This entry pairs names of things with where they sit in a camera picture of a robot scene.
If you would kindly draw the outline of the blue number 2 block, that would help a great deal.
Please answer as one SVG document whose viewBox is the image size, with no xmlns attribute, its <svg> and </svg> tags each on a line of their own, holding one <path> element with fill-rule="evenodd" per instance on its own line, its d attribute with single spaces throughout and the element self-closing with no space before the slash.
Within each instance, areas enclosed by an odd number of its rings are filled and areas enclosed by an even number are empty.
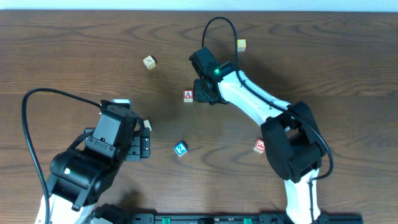
<svg viewBox="0 0 398 224">
<path fill-rule="evenodd" d="M 188 145 L 186 144 L 185 141 L 180 141 L 174 147 L 174 151 L 178 155 L 178 157 L 182 157 L 184 154 L 186 154 L 188 152 Z"/>
</svg>

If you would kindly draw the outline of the wooden block with dragonfly drawing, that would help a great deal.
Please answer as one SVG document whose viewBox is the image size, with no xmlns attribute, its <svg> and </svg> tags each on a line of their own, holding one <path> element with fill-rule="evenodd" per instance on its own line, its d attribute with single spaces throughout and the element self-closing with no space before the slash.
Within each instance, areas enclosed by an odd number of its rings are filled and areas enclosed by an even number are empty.
<svg viewBox="0 0 398 224">
<path fill-rule="evenodd" d="M 148 70 L 152 70 L 157 65 L 156 59 L 153 56 L 151 56 L 151 55 L 149 55 L 146 58 L 144 58 L 143 59 L 143 63 L 144 63 L 144 65 L 146 66 L 146 68 Z"/>
</svg>

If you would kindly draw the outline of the red letter E block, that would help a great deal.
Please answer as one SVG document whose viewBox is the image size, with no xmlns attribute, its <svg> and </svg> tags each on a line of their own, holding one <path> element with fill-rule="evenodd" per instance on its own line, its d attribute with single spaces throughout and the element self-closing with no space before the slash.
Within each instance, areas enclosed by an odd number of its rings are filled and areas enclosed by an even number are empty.
<svg viewBox="0 0 398 224">
<path fill-rule="evenodd" d="M 266 147 L 264 141 L 262 139 L 258 139 L 253 147 L 253 150 L 262 154 L 266 151 Z"/>
</svg>

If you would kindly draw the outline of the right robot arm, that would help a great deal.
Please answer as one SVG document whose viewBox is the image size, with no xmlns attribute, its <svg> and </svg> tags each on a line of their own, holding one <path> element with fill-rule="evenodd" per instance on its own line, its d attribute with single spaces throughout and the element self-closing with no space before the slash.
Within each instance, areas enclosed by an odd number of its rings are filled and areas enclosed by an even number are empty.
<svg viewBox="0 0 398 224">
<path fill-rule="evenodd" d="M 211 105 L 232 103 L 261 129 L 269 164 L 284 180 L 286 214 L 294 223 L 315 223 L 320 216 L 316 182 L 323 156 L 331 156 L 315 118 L 303 102 L 290 104 L 253 83 L 232 62 L 221 63 L 207 47 L 193 53 L 190 63 L 198 74 L 194 99 Z"/>
</svg>

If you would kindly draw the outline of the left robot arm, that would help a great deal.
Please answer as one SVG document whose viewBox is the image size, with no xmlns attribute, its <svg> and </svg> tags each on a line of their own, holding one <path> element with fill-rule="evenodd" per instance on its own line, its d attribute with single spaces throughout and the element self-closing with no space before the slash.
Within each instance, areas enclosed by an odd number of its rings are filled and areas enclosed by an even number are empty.
<svg viewBox="0 0 398 224">
<path fill-rule="evenodd" d="M 103 100 L 94 128 L 85 128 L 50 163 L 36 223 L 85 223 L 124 162 L 150 156 L 150 128 L 127 99 Z"/>
</svg>

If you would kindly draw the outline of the yellow-topped wooden block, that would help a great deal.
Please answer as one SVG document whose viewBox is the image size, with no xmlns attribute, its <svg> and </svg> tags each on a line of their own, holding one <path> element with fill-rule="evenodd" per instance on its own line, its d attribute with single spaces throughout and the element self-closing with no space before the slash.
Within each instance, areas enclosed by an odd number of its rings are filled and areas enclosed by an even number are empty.
<svg viewBox="0 0 398 224">
<path fill-rule="evenodd" d="M 247 47 L 246 39 L 237 40 L 238 52 L 244 52 Z"/>
</svg>

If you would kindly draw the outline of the black mounting rail with bases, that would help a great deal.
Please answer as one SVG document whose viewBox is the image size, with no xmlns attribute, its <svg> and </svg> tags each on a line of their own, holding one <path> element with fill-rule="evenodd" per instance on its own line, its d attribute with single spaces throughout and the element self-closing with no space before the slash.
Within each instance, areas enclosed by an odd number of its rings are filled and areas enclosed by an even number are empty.
<svg viewBox="0 0 398 224">
<path fill-rule="evenodd" d="M 89 224 L 289 224 L 293 221 L 284 213 L 263 213 L 259 215 L 127 213 L 115 205 L 106 203 L 94 209 L 82 222 Z"/>
</svg>

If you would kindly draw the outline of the plain wooden number 5 block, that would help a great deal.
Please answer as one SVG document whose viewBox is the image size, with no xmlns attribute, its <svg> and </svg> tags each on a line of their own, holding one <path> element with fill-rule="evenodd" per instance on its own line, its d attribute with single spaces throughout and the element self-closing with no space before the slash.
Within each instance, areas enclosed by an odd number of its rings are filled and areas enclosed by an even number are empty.
<svg viewBox="0 0 398 224">
<path fill-rule="evenodd" d="M 150 121 L 148 119 L 144 120 L 144 126 L 145 128 L 148 128 L 149 131 L 152 131 L 152 125 L 150 124 Z"/>
</svg>

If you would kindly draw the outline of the red letter A block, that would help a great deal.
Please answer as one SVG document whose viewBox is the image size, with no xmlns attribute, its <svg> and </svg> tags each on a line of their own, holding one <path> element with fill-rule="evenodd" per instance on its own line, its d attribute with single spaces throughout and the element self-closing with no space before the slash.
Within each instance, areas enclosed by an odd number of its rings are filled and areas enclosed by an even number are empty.
<svg viewBox="0 0 398 224">
<path fill-rule="evenodd" d="M 183 91 L 183 101 L 185 103 L 193 102 L 193 90 L 184 90 Z"/>
</svg>

